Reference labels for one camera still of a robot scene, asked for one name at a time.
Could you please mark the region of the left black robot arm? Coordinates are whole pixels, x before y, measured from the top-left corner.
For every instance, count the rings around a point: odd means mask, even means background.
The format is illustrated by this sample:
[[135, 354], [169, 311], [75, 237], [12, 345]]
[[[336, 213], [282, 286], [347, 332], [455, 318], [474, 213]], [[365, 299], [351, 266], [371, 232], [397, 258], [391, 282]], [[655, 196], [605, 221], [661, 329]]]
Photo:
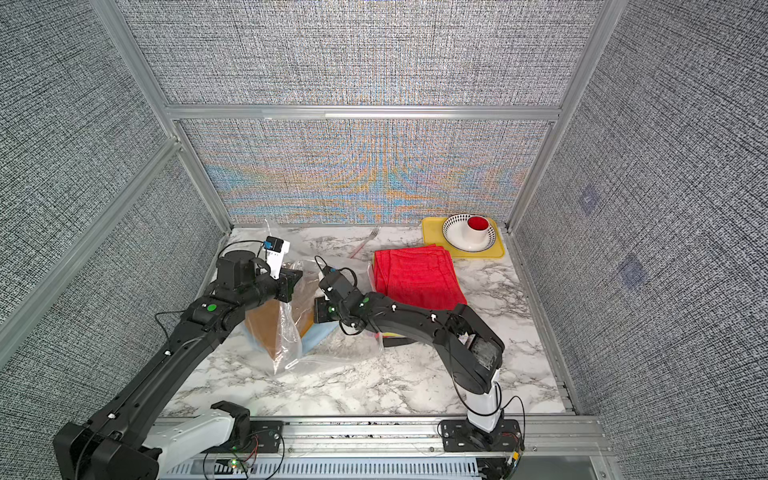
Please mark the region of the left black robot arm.
[[248, 311], [291, 301], [303, 273], [271, 268], [247, 250], [217, 260], [217, 277], [180, 320], [157, 353], [85, 423], [64, 425], [53, 448], [64, 479], [157, 479], [208, 449], [237, 452], [257, 444], [247, 408], [220, 401], [200, 419], [164, 434], [151, 428], [182, 384], [244, 321]]

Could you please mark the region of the mustard brown trousers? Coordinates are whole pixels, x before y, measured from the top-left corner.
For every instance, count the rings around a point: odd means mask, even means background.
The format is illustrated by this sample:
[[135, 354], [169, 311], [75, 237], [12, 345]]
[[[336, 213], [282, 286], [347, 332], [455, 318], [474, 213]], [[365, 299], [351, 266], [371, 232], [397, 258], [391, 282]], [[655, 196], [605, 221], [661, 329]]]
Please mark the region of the mustard brown trousers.
[[[302, 279], [296, 286], [293, 299], [290, 303], [282, 303], [278, 300], [270, 300], [263, 306], [248, 311], [246, 319], [251, 322], [266, 323], [267, 319], [275, 320], [278, 324], [294, 325], [296, 327], [312, 326], [314, 323], [314, 299], [317, 297], [319, 274], [316, 267], [310, 267], [303, 273]], [[288, 362], [274, 362], [276, 368], [282, 368], [294, 360]]]

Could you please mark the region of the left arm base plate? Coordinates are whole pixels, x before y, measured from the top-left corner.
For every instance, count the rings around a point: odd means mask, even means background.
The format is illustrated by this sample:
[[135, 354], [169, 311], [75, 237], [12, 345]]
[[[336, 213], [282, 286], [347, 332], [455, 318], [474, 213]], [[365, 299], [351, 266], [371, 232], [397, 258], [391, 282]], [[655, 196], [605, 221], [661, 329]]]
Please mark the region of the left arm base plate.
[[251, 420], [250, 431], [244, 433], [240, 427], [235, 427], [231, 438], [221, 445], [205, 450], [205, 453], [236, 453], [250, 454], [278, 453], [281, 450], [284, 423], [275, 420]]

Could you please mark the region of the red textured garment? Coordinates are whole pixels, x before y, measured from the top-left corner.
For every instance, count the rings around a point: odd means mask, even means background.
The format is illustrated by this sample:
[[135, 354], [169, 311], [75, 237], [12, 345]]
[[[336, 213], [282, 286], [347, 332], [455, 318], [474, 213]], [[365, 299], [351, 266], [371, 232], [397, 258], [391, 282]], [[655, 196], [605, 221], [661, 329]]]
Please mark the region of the red textured garment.
[[378, 250], [375, 290], [396, 302], [431, 310], [467, 305], [450, 253], [437, 246]]

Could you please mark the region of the white cup red inside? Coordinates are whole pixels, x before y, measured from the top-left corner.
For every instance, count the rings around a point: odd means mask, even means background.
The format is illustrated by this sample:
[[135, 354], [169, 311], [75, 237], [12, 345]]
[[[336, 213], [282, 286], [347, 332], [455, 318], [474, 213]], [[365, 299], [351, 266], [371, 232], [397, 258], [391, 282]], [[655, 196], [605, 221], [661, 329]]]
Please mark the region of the white cup red inside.
[[471, 216], [466, 221], [463, 233], [464, 239], [473, 245], [483, 245], [487, 242], [490, 222], [482, 216]]

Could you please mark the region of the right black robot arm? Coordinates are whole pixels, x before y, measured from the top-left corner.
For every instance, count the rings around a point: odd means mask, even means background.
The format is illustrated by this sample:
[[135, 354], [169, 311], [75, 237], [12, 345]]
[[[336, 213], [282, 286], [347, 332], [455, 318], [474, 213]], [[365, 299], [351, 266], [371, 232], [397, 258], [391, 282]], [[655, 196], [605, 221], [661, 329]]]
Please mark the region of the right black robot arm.
[[324, 267], [319, 287], [330, 318], [346, 334], [392, 333], [432, 347], [445, 366], [476, 430], [497, 429], [503, 407], [500, 370], [505, 346], [469, 306], [430, 310], [397, 302], [381, 293], [362, 293], [338, 269]]

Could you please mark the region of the clear plastic vacuum bag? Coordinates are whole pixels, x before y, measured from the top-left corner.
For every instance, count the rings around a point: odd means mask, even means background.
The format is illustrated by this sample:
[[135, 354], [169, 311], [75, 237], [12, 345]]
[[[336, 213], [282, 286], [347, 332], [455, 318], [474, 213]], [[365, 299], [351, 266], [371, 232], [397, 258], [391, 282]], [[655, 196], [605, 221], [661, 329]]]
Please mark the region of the clear plastic vacuum bag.
[[384, 346], [378, 334], [365, 331], [354, 335], [350, 327], [340, 328], [336, 320], [316, 321], [315, 301], [323, 297], [319, 289], [322, 274], [314, 260], [317, 251], [296, 237], [290, 238], [288, 230], [273, 220], [265, 222], [264, 234], [290, 243], [283, 268], [301, 270], [303, 276], [289, 303], [271, 300], [247, 312], [243, 363], [268, 376], [300, 375], [380, 356]]

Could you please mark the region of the black trousers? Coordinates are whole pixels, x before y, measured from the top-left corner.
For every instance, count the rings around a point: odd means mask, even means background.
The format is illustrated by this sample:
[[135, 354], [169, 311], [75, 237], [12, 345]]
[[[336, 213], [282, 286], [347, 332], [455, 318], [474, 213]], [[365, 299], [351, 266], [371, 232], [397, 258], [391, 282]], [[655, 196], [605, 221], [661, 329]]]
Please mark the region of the black trousers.
[[385, 348], [394, 348], [413, 344], [414, 340], [407, 337], [384, 337], [382, 343]]

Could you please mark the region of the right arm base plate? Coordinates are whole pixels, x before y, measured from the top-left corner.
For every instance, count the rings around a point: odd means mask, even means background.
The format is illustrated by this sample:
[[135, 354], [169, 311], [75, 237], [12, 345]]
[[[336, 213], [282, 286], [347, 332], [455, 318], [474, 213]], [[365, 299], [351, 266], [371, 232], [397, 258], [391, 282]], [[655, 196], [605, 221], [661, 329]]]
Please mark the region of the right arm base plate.
[[500, 419], [491, 432], [485, 432], [466, 420], [442, 420], [438, 433], [445, 452], [508, 452], [525, 449], [523, 433], [517, 420]]

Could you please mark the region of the aluminium front rail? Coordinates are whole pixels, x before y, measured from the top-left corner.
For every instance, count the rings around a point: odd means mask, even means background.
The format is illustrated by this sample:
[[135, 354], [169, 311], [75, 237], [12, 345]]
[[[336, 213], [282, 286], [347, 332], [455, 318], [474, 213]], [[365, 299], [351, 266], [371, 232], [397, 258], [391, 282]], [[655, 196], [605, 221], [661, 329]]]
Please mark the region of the aluminium front rail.
[[[525, 459], [535, 456], [612, 457], [615, 448], [600, 421], [590, 416], [513, 416], [526, 431]], [[254, 417], [259, 459], [285, 457], [505, 457], [512, 441], [494, 450], [449, 450], [440, 423], [444, 416], [283, 416]]]

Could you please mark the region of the light blue trousers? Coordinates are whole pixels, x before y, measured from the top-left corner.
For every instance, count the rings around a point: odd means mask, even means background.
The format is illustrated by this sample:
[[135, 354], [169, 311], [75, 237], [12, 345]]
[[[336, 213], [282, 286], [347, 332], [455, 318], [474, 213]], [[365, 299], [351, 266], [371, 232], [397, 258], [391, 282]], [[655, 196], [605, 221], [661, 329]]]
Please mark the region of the light blue trousers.
[[264, 351], [275, 362], [288, 362], [309, 356], [337, 330], [337, 327], [331, 323], [299, 328], [267, 319], [264, 324], [250, 320], [245, 324], [255, 349], [259, 352]]

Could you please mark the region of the white patterned bowl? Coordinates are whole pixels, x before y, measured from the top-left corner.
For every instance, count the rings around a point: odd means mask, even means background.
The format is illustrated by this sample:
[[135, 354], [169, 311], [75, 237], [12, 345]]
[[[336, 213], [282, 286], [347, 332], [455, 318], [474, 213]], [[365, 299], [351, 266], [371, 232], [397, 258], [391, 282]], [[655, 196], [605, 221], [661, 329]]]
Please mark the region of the white patterned bowl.
[[456, 214], [448, 217], [442, 225], [442, 234], [444, 239], [454, 248], [464, 252], [479, 253], [489, 250], [496, 242], [496, 232], [495, 228], [491, 224], [491, 221], [486, 217], [485, 218], [490, 222], [487, 242], [483, 245], [473, 245], [464, 239], [463, 233], [465, 230], [466, 221], [471, 216], [480, 215]]

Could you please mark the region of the yellow plastic tray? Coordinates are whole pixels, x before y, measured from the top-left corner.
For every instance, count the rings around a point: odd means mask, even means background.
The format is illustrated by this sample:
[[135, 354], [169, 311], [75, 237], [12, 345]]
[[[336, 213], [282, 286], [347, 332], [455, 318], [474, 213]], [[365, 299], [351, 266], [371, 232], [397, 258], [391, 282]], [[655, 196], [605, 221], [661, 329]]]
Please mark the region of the yellow plastic tray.
[[447, 250], [453, 258], [501, 259], [505, 255], [503, 241], [500, 238], [497, 226], [493, 220], [489, 219], [496, 232], [495, 244], [489, 250], [479, 253], [469, 253], [454, 248], [444, 239], [442, 234], [442, 225], [447, 218], [448, 217], [427, 217], [422, 220], [421, 228], [425, 245], [442, 247], [443, 249]]

